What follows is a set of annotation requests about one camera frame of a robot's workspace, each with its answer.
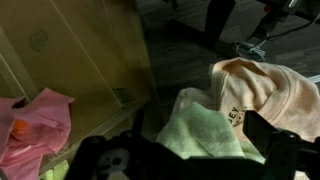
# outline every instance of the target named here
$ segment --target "light green cloth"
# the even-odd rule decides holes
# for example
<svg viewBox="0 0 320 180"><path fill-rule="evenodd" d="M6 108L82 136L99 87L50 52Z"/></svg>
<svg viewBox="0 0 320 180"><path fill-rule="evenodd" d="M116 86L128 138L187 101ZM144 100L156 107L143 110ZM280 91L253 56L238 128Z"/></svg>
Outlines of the light green cloth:
<svg viewBox="0 0 320 180"><path fill-rule="evenodd" d="M40 176L40 180L63 180L68 170L69 170L68 161L63 161L53 169L50 169L46 173L42 174Z"/></svg>
<svg viewBox="0 0 320 180"><path fill-rule="evenodd" d="M249 142L239 142L227 118L198 103L173 116L162 129L157 142L183 159L191 156L264 158Z"/></svg>

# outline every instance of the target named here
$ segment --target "clothing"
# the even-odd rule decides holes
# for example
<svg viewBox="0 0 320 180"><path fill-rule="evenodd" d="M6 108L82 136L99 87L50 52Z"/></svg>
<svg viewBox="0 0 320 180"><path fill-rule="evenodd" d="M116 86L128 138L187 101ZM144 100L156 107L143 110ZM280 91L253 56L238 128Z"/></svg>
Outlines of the clothing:
<svg viewBox="0 0 320 180"><path fill-rule="evenodd" d="M71 130L68 106L72 101L71 97L44 89L26 107L0 113L11 117L10 130L14 120L27 124L23 134L7 134L7 150L2 154L0 168L10 180L38 179L42 156L57 153L68 138Z"/></svg>
<svg viewBox="0 0 320 180"><path fill-rule="evenodd" d="M0 98L0 162L8 149L6 144L13 125L13 106L21 100Z"/></svg>
<svg viewBox="0 0 320 180"><path fill-rule="evenodd" d="M50 169L46 173L40 176L41 180L62 180L69 170L68 161L63 161L62 163Z"/></svg>
<svg viewBox="0 0 320 180"><path fill-rule="evenodd" d="M157 142L183 159L248 156L258 162L264 161L250 144L245 152L242 150L231 124L221 112L208 110L195 102L170 119L159 133Z"/></svg>
<svg viewBox="0 0 320 180"><path fill-rule="evenodd" d="M180 112L193 106L194 102L199 103L208 110L221 112L233 126L244 157L257 159L259 162L263 162L263 157L255 151L242 132L246 110L255 110L276 128L293 131L305 140L313 142L317 136L320 136L318 89L308 79L290 68L235 58L211 65L209 76L211 87L208 90L187 88L179 92L167 126L172 126L171 121L177 120L176 117L179 118ZM169 149L175 149L173 150L175 153L181 154L178 148L170 145L174 142L166 142L173 138L163 135L175 133L174 131L179 132L178 129L181 127L174 125L172 126L174 128L168 128L167 126L160 132L159 142ZM210 131L216 131L216 128L212 127L202 133L209 135L212 133ZM213 143L210 136L207 137L207 143ZM199 153L188 152L188 156L193 154ZM295 179L308 178L304 173L298 172Z"/></svg>

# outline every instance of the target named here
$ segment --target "orange object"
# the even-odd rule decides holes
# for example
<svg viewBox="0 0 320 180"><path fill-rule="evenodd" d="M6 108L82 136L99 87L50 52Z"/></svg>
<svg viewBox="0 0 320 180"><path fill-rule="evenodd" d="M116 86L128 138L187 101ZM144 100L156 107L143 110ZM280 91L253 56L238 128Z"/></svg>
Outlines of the orange object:
<svg viewBox="0 0 320 180"><path fill-rule="evenodd" d="M14 121L13 129L11 131L11 134L13 136L22 135L22 134L25 133L27 126L28 126L27 122L25 122L23 120L20 120L20 119L16 119Z"/></svg>

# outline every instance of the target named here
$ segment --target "pink cloth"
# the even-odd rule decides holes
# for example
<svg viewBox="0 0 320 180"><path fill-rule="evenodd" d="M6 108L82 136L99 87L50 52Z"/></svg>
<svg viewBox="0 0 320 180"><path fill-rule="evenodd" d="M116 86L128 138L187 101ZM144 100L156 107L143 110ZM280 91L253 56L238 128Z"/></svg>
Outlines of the pink cloth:
<svg viewBox="0 0 320 180"><path fill-rule="evenodd" d="M2 138L0 168L10 180L38 179L38 172L44 154L57 153L65 144L71 130L69 103L73 98L44 89L29 105L21 109L12 109L8 102L0 99L0 105L7 111L1 111L0 117L7 117L7 131ZM9 136L13 121L20 119L28 123L23 135Z"/></svg>

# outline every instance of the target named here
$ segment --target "wooden cabinet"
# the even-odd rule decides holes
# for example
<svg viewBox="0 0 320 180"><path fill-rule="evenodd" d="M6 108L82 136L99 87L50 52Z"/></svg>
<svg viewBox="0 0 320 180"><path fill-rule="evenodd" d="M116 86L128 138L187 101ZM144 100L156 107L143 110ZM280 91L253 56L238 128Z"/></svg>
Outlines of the wooden cabinet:
<svg viewBox="0 0 320 180"><path fill-rule="evenodd" d="M162 127L134 1L3 0L0 67L1 97L32 101L47 87L75 98L68 143L41 172L147 103L145 134Z"/></svg>

